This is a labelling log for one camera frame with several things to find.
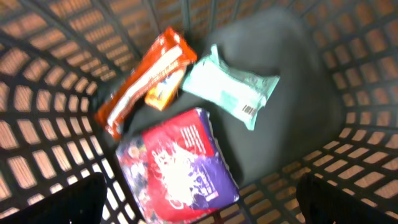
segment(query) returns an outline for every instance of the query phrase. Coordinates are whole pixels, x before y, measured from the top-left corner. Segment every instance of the red package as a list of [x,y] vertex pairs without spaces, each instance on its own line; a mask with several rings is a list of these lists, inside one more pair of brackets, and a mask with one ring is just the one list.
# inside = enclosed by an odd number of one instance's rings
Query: red package
[[197,55],[172,28],[158,36],[141,63],[120,87],[119,91],[95,114],[95,120],[115,140],[121,138],[121,124],[132,111],[135,102],[182,66],[197,60]]

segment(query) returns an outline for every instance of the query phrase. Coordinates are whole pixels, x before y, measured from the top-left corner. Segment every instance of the candy package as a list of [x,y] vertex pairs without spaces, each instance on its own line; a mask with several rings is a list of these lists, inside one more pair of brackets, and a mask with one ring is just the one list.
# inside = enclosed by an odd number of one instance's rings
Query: candy package
[[181,67],[195,62],[197,56],[173,29],[158,36],[141,63],[121,85],[118,92],[95,114],[95,120],[116,140],[135,102],[158,82]]
[[145,103],[162,111],[173,100],[187,67],[184,66],[151,88],[145,96]]
[[190,223],[239,199],[211,132],[208,113],[196,108],[119,145],[119,164],[147,223]]
[[182,83],[182,89],[211,101],[254,130],[257,112],[266,105],[279,76],[260,77],[230,68],[220,59],[217,46],[199,60]]

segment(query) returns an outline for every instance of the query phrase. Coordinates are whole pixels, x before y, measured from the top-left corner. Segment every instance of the square hole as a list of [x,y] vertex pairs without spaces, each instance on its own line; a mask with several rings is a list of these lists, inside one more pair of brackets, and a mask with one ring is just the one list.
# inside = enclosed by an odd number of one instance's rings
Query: square hole
[[333,74],[333,79],[336,83],[337,89],[343,90],[347,88],[347,84],[343,78],[343,75],[340,72]]
[[0,59],[0,72],[15,76],[28,59],[29,56],[25,52],[17,48],[10,49]]
[[56,93],[55,94],[55,103],[54,108],[58,112],[65,111],[65,102],[67,101],[67,97],[63,93]]
[[120,201],[123,202],[126,199],[126,196],[124,196],[122,188],[120,188],[119,182],[113,182],[113,188],[116,191],[116,194],[118,195]]
[[340,39],[337,27],[331,22],[326,25],[326,32],[329,36],[330,42]]
[[366,41],[368,42],[371,50],[375,53],[387,49],[386,41],[382,33],[378,29],[373,29],[366,34]]
[[51,179],[56,176],[54,168],[51,165],[49,157],[43,150],[33,152],[33,157],[36,160],[37,165],[46,179]]
[[384,177],[383,174],[378,172],[371,172],[370,174],[362,177],[361,179],[357,180],[354,184],[365,188],[369,187],[370,185],[376,183],[377,181],[381,180]]
[[102,151],[102,148],[101,148],[100,143],[98,142],[97,138],[95,136],[91,136],[90,140],[93,143],[95,151],[97,152],[97,154],[99,156],[102,155],[103,151]]
[[368,55],[362,40],[356,38],[352,40],[349,45],[356,58],[363,58]]
[[347,138],[347,136],[350,134],[351,128],[345,128],[341,131],[339,138]]
[[102,218],[104,220],[108,220],[110,218],[111,214],[109,213],[108,208],[106,207],[106,205],[104,205],[104,208],[102,210]]
[[390,22],[387,25],[387,31],[388,31],[389,38],[391,39],[391,42],[395,46],[398,46],[398,19]]
[[108,175],[108,177],[109,177],[110,179],[112,179],[112,178],[114,177],[114,174],[113,174],[113,171],[112,171],[111,166],[110,166],[109,163],[108,163],[108,160],[103,159],[103,160],[102,160],[102,165],[104,166],[104,169],[105,169],[106,174]]
[[280,212],[276,209],[273,209],[272,211],[266,213],[265,215],[262,215],[257,219],[257,223],[270,223],[277,218],[280,217]]
[[39,123],[43,129],[44,135],[48,140],[56,140],[57,135],[48,119],[39,119]]
[[93,130],[91,129],[90,122],[88,121],[88,118],[86,116],[81,118],[81,122],[83,123],[83,126],[85,127],[86,131],[88,133],[92,132]]
[[349,61],[351,61],[351,57],[349,56],[349,53],[348,53],[347,48],[345,46],[343,46],[343,45],[338,46],[335,49],[335,53],[337,55],[337,58],[338,58],[340,64],[343,65],[343,64],[346,64]]
[[384,198],[392,198],[398,194],[398,180],[389,182],[374,193]]
[[377,75],[377,70],[375,66],[371,63],[367,63],[361,66],[362,74],[368,83],[375,83],[379,81],[379,76]]
[[86,178],[90,175],[90,172],[87,169],[83,169],[80,174],[83,178]]
[[337,183],[332,181],[332,180],[328,180],[327,183],[329,183],[329,184],[331,184],[331,185],[333,185],[335,187],[337,186]]
[[347,124],[353,124],[355,123],[355,112],[348,112],[346,115],[346,123]]
[[377,124],[378,126],[388,126],[391,120],[390,111],[380,111],[377,113]]
[[14,107],[20,112],[30,112],[32,90],[27,86],[18,85],[15,90]]
[[361,201],[366,203],[366,204],[368,204],[368,205],[370,205],[370,206],[372,206],[372,207],[376,207],[377,206],[376,203],[372,202],[371,200],[369,200],[367,198],[362,198]]
[[318,18],[322,21],[328,17],[328,8],[325,3],[320,3],[317,10]]
[[285,179],[280,179],[270,185],[268,185],[268,190],[270,190],[271,192],[275,192],[276,190],[278,190],[279,188],[287,185],[288,182]]
[[111,207],[113,210],[116,210],[119,207],[118,202],[116,201],[116,198],[114,197],[111,189],[109,189],[109,188],[108,188],[108,191],[106,194],[106,198],[108,199],[109,204],[111,204]]
[[231,214],[233,214],[235,212],[238,212],[238,211],[239,211],[239,206],[237,204],[234,204],[234,205],[232,205],[232,206],[220,211],[220,216],[221,216],[221,218],[225,218],[228,215],[231,215]]
[[383,137],[384,137],[385,135],[386,135],[386,134],[384,134],[384,133],[382,133],[382,132],[375,131],[375,132],[373,132],[371,138],[368,140],[368,143],[369,143],[369,144],[379,144],[380,141],[383,139]]
[[44,199],[44,196],[43,196],[43,195],[41,195],[41,194],[36,194],[36,195],[30,197],[30,198],[27,200],[27,203],[28,203],[29,205],[33,205],[33,204],[35,204],[35,203],[37,203],[37,202],[39,202],[39,201],[41,201],[41,200],[43,200],[43,199]]
[[52,151],[55,155],[55,158],[57,159],[59,166],[63,171],[68,171],[72,168],[61,146],[52,147]]
[[275,194],[275,198],[277,200],[282,200],[284,198],[287,198],[288,196],[296,193],[296,188],[295,187],[288,187],[284,190],[281,190],[280,192]]
[[338,18],[338,21],[347,34],[352,34],[356,30],[354,21],[349,14],[343,14]]
[[386,16],[394,12],[396,8],[392,0],[373,0],[373,3],[376,5],[377,12],[381,16]]
[[70,118],[70,122],[72,124],[73,130],[75,131],[76,134],[81,134],[81,128],[79,125],[79,121],[77,120],[77,118]]
[[78,179],[74,175],[68,177],[68,179],[67,179],[67,182],[69,185],[72,185],[72,184],[76,183],[77,181],[78,181]]
[[386,91],[382,88],[375,89],[373,91],[373,95],[374,95],[375,99],[377,99],[377,103],[379,105],[386,105],[390,102]]
[[388,156],[387,153],[376,152],[373,155],[369,156],[368,158],[364,159],[364,162],[367,162],[369,164],[374,164],[380,161],[381,159],[385,158],[386,156]]
[[341,146],[338,149],[336,149],[335,152],[341,154],[341,153],[344,153],[345,151],[347,151],[348,149],[351,149],[352,147],[353,147],[353,145],[345,144],[344,146]]
[[342,172],[341,174],[338,175],[338,177],[342,178],[342,179],[349,179],[352,176],[358,174],[359,172],[361,172],[363,170],[363,167],[360,166],[352,166],[351,168],[345,170],[344,172]]
[[361,113],[361,121],[359,122],[360,124],[370,124],[372,119],[372,113],[370,112],[362,112]]
[[97,163],[93,164],[93,170],[94,172],[102,172],[100,166]]
[[392,57],[385,57],[379,61],[385,79],[395,79],[398,77],[397,63]]
[[354,98],[349,94],[346,93],[343,95],[343,101],[346,106],[354,106]]
[[360,140],[363,139],[363,137],[365,137],[365,134],[366,134],[365,130],[357,130],[355,135],[354,135],[354,137],[353,137],[353,140],[354,141],[360,141]]
[[9,88],[4,82],[0,82],[0,111],[7,111]]
[[326,167],[325,170],[327,172],[334,172],[337,169],[339,169],[340,167],[344,166],[345,164],[347,164],[347,161],[340,159],[337,162],[333,163],[332,165]]
[[32,122],[30,122],[28,119],[19,119],[17,120],[17,122],[26,142],[28,142],[29,144],[40,143],[40,139],[37,135],[35,128],[33,127]]
[[310,161],[311,159],[313,159],[313,158],[319,156],[320,154],[322,154],[322,152],[316,150],[316,151],[314,151],[314,152],[311,152],[311,153],[308,154],[307,156],[305,156],[303,159],[304,159],[305,161]]
[[30,65],[24,70],[24,76],[26,79],[37,82],[43,75],[44,71],[49,69],[49,64],[41,59],[35,59]]
[[69,110],[71,112],[77,112],[77,107],[79,104],[79,99],[75,95],[69,97]]
[[332,142],[328,143],[326,146],[324,146],[323,148],[324,149],[331,149],[331,148],[337,146],[338,143],[339,143],[338,141],[332,141]]
[[83,148],[83,150],[84,150],[84,152],[85,152],[87,158],[88,158],[89,160],[94,159],[93,151],[91,151],[91,149],[90,149],[90,147],[89,147],[89,145],[88,145],[87,140],[86,140],[86,139],[80,139],[80,145],[81,145],[81,147]]
[[76,164],[80,165],[83,163],[83,158],[80,155],[80,152],[74,142],[68,142],[67,144],[68,149],[70,151],[70,154],[73,157],[73,160],[76,162]]
[[395,218],[395,219],[398,220],[398,215],[395,214],[394,212],[392,212],[392,211],[387,211],[386,214],[389,215],[389,216],[391,216],[392,218]]
[[250,204],[252,204],[253,202],[259,201],[259,200],[262,199],[262,198],[264,198],[264,194],[263,194],[261,191],[258,190],[257,192],[254,192],[253,194],[248,195],[248,196],[243,200],[243,202],[244,202],[246,205],[250,205]]
[[358,3],[355,7],[355,12],[362,26],[366,26],[374,21],[372,9],[366,3]]
[[127,215],[129,216],[129,218],[130,218],[131,220],[133,220],[133,219],[136,217],[136,214],[134,214],[134,212],[132,211],[132,209],[131,209],[131,207],[130,207],[129,204],[126,204],[126,205],[124,206],[124,209],[125,209]]
[[386,147],[391,149],[398,149],[398,134],[393,134],[390,141],[386,144]]
[[54,184],[53,186],[50,187],[51,194],[55,194],[62,189],[63,187],[60,184]]
[[78,77],[74,73],[69,73],[69,75],[63,80],[62,87],[69,90],[73,84],[77,81]]
[[51,69],[48,73],[48,75],[45,77],[45,82],[48,85],[55,86],[58,84],[60,79],[64,76],[65,72],[63,71],[62,68],[60,67],[54,67]]
[[362,80],[361,77],[359,76],[359,72],[357,71],[357,69],[355,68],[348,69],[346,71],[346,76],[351,86],[362,85]]
[[348,155],[348,157],[351,157],[351,158],[353,158],[353,159],[356,159],[356,158],[358,158],[359,156],[362,156],[363,154],[365,154],[365,153],[368,152],[368,151],[369,151],[369,149],[365,149],[365,148],[361,147],[361,148],[359,148],[359,149],[353,151],[352,153],[350,153],[350,154]]
[[70,137],[70,131],[68,129],[67,123],[63,118],[57,118],[57,125],[61,131],[63,137]]
[[313,164],[315,166],[322,166],[324,163],[330,161],[333,158],[333,156],[331,155],[325,155],[322,158],[320,158],[319,160],[315,161]]
[[17,156],[7,161],[20,187],[29,189],[37,184],[25,158]]
[[350,189],[343,189],[343,191],[346,192],[347,194],[351,195],[351,196],[355,194],[355,193],[354,193],[352,190],[350,190]]
[[10,150],[19,147],[17,139],[15,138],[10,125],[5,121],[0,121],[0,135],[2,136],[0,138],[0,146],[3,149]]
[[357,92],[356,97],[358,99],[359,105],[361,105],[361,106],[367,106],[367,105],[371,104],[371,100],[365,91]]
[[398,170],[398,158],[391,160],[390,162],[383,165],[383,168],[389,170]]
[[301,163],[296,161],[296,162],[293,162],[293,163],[283,167],[282,168],[282,172],[287,174],[287,173],[290,173],[290,172],[292,172],[293,170],[295,170],[295,169],[297,169],[299,167],[301,167]]

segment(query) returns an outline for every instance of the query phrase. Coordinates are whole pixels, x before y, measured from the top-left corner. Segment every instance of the barcode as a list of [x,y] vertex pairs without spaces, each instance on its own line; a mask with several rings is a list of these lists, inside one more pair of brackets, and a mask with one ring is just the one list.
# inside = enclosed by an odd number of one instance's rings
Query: barcode
[[254,109],[253,107],[248,105],[244,105],[242,111],[250,116],[254,116],[257,113],[257,109]]

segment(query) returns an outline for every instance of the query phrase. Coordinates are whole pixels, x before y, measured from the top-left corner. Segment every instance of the candy bar wrapper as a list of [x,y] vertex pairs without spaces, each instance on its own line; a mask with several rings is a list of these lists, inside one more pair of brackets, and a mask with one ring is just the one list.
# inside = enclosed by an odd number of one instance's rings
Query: candy bar wrapper
[[123,140],[119,164],[147,223],[190,223],[239,199],[208,113],[182,113]]
[[184,66],[150,89],[145,96],[145,103],[160,111],[173,100],[187,67]]
[[254,130],[257,112],[264,107],[279,76],[260,77],[230,68],[220,59],[217,46],[186,75],[182,90],[215,103]]
[[120,139],[122,124],[135,102],[158,82],[196,59],[195,52],[186,41],[173,29],[167,28],[158,36],[119,91],[99,108],[95,120],[115,140]]

